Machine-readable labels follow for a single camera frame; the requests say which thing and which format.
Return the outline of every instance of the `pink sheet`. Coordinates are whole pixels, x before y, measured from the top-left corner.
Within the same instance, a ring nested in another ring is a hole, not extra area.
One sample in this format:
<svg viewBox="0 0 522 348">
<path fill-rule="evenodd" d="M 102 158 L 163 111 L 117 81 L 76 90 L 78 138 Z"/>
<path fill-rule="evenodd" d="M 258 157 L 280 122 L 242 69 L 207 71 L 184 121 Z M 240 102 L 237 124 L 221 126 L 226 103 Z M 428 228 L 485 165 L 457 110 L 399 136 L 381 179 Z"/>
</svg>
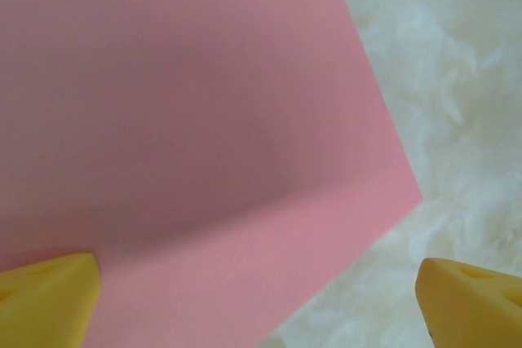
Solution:
<svg viewBox="0 0 522 348">
<path fill-rule="evenodd" d="M 94 251 L 85 347 L 254 346 L 421 199 L 343 0 L 0 15 L 0 267 Z"/>
</svg>

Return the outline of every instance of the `white rug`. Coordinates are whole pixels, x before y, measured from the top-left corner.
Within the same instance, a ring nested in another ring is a hole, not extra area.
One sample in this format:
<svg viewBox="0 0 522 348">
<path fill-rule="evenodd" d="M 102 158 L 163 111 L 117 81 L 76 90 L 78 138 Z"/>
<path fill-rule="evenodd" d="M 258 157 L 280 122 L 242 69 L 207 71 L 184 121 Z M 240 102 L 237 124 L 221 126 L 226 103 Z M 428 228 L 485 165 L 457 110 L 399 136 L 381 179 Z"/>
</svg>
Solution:
<svg viewBox="0 0 522 348">
<path fill-rule="evenodd" d="M 522 0 L 347 3 L 425 203 L 263 347 L 430 347 L 425 257 L 522 275 Z"/>
</svg>

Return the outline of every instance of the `yellow triangular object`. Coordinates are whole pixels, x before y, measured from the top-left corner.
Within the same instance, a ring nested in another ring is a hole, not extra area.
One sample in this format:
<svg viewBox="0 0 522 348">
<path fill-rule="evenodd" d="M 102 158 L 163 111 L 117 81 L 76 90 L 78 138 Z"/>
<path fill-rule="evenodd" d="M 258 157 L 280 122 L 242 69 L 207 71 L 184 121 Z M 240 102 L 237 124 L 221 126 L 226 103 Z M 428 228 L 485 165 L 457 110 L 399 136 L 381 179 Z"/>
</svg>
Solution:
<svg viewBox="0 0 522 348">
<path fill-rule="evenodd" d="M 81 347 L 100 288 L 88 253 L 0 273 L 0 347 Z"/>
<path fill-rule="evenodd" d="M 440 258 L 415 286 L 436 348 L 522 347 L 522 279 Z"/>
</svg>

